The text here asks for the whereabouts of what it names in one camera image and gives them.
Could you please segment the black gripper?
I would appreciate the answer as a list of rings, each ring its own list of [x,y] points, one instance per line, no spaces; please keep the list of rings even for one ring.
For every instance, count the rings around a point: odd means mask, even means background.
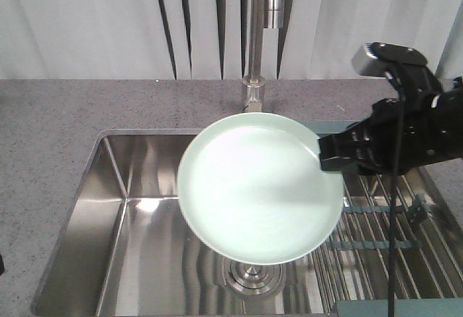
[[[374,103],[367,119],[320,138],[320,169],[401,175],[462,157],[462,78],[444,90],[426,66],[399,62],[388,63],[383,75],[396,98]]]

